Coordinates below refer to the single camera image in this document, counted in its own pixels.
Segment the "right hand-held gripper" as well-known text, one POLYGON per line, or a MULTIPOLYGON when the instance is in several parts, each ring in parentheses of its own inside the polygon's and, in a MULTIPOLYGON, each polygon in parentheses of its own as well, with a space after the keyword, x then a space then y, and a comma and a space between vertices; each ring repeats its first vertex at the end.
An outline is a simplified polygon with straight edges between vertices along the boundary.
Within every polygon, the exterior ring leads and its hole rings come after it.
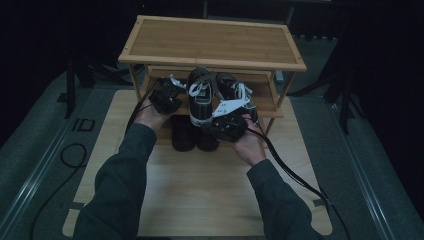
POLYGON ((237 113, 246 100, 223 100, 212 113, 209 131, 217 139, 235 143, 245 135, 248 124, 242 113, 237 113))

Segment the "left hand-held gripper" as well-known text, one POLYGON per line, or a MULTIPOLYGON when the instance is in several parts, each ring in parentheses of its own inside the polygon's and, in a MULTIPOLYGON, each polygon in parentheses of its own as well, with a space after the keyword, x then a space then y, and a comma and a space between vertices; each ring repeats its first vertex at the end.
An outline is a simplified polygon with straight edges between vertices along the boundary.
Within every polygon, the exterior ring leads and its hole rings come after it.
POLYGON ((169 115, 176 112, 182 101, 178 98, 186 90, 186 85, 177 80, 173 74, 158 80, 161 90, 154 90, 149 100, 158 113, 169 115))

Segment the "black shoe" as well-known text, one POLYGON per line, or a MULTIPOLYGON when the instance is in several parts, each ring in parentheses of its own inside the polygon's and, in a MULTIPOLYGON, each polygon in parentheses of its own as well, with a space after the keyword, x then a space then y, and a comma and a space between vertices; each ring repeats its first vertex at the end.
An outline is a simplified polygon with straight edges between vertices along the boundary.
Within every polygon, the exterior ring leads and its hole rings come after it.
POLYGON ((172 127, 172 146, 176 151, 186 152, 195 147, 191 135, 191 121, 187 115, 174 115, 170 119, 172 127))
POLYGON ((219 146, 219 141, 211 134, 205 133, 201 128, 195 128, 196 146, 206 152, 215 151, 219 146))

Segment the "black white sneaker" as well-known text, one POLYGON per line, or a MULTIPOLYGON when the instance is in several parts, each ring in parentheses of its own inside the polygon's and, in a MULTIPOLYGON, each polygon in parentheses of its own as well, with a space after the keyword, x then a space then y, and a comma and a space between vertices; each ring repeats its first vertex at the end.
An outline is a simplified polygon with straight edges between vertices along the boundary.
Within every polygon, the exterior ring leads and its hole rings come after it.
POLYGON ((212 75, 203 67, 195 68, 187 80, 189 116, 192 124, 201 127, 212 121, 212 75))
POLYGON ((214 117, 230 113, 249 114, 253 122, 258 121, 256 104, 251 97, 253 91, 244 82, 237 80, 229 73, 218 73, 216 84, 220 103, 213 112, 214 117))

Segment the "wooden shoe rack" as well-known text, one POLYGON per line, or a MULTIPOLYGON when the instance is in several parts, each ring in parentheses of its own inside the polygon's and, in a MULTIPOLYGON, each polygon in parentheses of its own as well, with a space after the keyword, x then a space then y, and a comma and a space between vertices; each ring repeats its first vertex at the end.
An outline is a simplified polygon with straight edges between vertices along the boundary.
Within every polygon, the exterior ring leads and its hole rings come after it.
POLYGON ((283 116, 294 76, 307 67, 285 25, 139 15, 119 61, 128 65, 136 95, 155 78, 184 80, 197 66, 226 72, 253 89, 259 121, 270 133, 283 116))

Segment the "person's left hand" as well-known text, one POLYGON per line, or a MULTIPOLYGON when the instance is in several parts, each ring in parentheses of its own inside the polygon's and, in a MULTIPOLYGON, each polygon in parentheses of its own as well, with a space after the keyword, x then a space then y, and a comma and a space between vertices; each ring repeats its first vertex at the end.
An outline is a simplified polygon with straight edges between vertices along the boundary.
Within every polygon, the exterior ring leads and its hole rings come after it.
POLYGON ((158 113, 152 106, 149 99, 145 100, 135 117, 136 124, 142 124, 158 133, 164 123, 169 119, 169 115, 158 113))

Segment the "person's right hand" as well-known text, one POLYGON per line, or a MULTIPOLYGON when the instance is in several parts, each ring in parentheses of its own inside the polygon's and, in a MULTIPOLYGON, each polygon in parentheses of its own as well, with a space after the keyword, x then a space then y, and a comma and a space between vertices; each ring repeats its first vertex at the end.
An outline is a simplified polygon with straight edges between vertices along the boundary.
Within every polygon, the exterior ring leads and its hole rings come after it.
POLYGON ((248 125, 248 130, 237 142, 232 143, 231 147, 245 163, 253 167, 265 160, 266 154, 262 138, 258 135, 259 128, 253 123, 249 114, 244 114, 243 118, 248 125))

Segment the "black metal stand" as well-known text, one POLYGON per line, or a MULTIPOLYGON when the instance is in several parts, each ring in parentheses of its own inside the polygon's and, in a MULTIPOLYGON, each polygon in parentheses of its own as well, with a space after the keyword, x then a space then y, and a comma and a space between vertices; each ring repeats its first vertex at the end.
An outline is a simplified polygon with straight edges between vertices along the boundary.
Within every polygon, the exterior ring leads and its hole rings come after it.
POLYGON ((130 82, 125 80, 128 75, 129 69, 118 70, 117 67, 106 67, 92 57, 74 55, 67 63, 66 92, 61 95, 67 106, 65 118, 68 119, 76 107, 75 78, 78 78, 83 87, 89 88, 92 88, 97 80, 129 86, 130 82))
POLYGON ((364 113, 351 97, 355 75, 352 50, 353 47, 349 43, 343 39, 339 40, 318 79, 300 90, 288 93, 288 96, 300 97, 328 84, 329 87, 324 93, 323 99, 326 103, 331 104, 335 104, 338 99, 341 99, 339 124, 345 134, 349 133, 350 104, 353 104, 358 113, 364 117, 364 113))

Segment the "metal floor rail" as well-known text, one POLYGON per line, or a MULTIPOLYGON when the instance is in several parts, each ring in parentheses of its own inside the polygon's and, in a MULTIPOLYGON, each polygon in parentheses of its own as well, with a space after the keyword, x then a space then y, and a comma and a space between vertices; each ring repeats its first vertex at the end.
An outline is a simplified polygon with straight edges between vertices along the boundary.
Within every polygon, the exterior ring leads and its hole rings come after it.
POLYGON ((336 104, 329 104, 327 108, 332 116, 333 122, 341 132, 342 142, 348 149, 348 155, 351 159, 351 165, 355 178, 358 182, 359 188, 362 192, 367 208, 374 221, 381 240, 395 240, 394 233, 387 221, 386 214, 382 208, 381 202, 372 187, 370 179, 366 175, 366 171, 359 158, 357 149, 354 147, 351 134, 346 134, 339 123, 338 111, 340 108, 336 104))
POLYGON ((43 153, 42 157, 35 165, 34 169, 24 182, 11 207, 6 212, 5 217, 0 222, 0 240, 8 240, 11 233, 15 229, 17 223, 23 216, 33 196, 39 188, 44 176, 46 175, 54 157, 57 155, 59 147, 64 142, 67 133, 74 124, 78 115, 82 111, 84 103, 80 103, 75 107, 73 113, 61 125, 60 129, 50 142, 48 148, 43 153))

